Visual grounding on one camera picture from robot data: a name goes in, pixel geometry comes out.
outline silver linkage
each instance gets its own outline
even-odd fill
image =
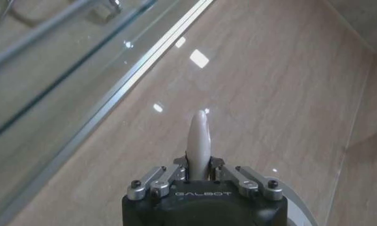
[[[169,186],[173,180],[185,179],[185,168],[177,164],[167,167],[153,167],[140,180],[133,180],[127,189],[129,200],[141,200],[148,189],[156,197],[161,198],[169,194]]]
[[[247,178],[257,182],[259,190],[267,199],[272,201],[283,199],[283,188],[277,180],[267,179],[248,166],[240,167],[239,171]]]
[[[252,192],[259,190],[259,184],[249,180],[233,166],[223,165],[217,168],[217,180],[231,180],[237,186],[239,193],[251,197]]]

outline glass panel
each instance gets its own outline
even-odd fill
[[[0,52],[69,4],[69,0],[0,0]]]
[[[123,85],[125,73],[197,3],[121,2],[123,11],[113,19],[101,20],[108,8],[92,6],[95,19],[89,8],[0,66],[0,211],[116,92],[115,85]]]

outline white ceramic object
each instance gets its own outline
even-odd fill
[[[191,180],[208,180],[211,159],[211,135],[204,111],[197,111],[188,132],[188,175]]]

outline screw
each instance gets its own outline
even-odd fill
[[[252,187],[252,186],[255,186],[255,185],[253,185],[253,183],[252,183],[252,182],[249,182],[249,181],[245,181],[245,182],[244,182],[244,185],[245,185],[247,187]]]
[[[251,197],[252,198],[257,198],[259,195],[260,195],[260,193],[257,191],[255,191],[255,190],[251,191]]]
[[[269,182],[268,182],[268,188],[275,189],[275,188],[277,187],[277,185],[279,185],[279,183],[277,183],[276,180],[269,180]]]
[[[140,180],[133,180],[132,181],[132,189],[136,189],[139,186],[141,186],[141,181]]]
[[[161,193],[157,188],[151,191],[151,197],[155,199],[159,199],[161,197]]]

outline marble tile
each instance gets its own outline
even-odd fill
[[[377,0],[328,0],[363,39],[377,51]]]
[[[329,225],[377,225],[377,56],[357,112]]]
[[[44,206],[29,205],[19,216],[20,226],[29,225],[84,225],[84,226],[103,226],[105,225],[104,219],[101,219],[96,212],[89,211],[79,204],[72,202],[67,197],[61,197],[53,193],[45,194],[41,198],[36,198],[36,201],[45,202]],[[52,212],[53,208],[61,209],[61,211]]]
[[[319,0],[219,0],[184,37],[12,226],[63,214],[49,194],[116,225],[129,181],[184,154],[199,109],[209,110],[213,155],[280,177],[325,225],[371,52]],[[189,59],[196,49],[204,68]]]

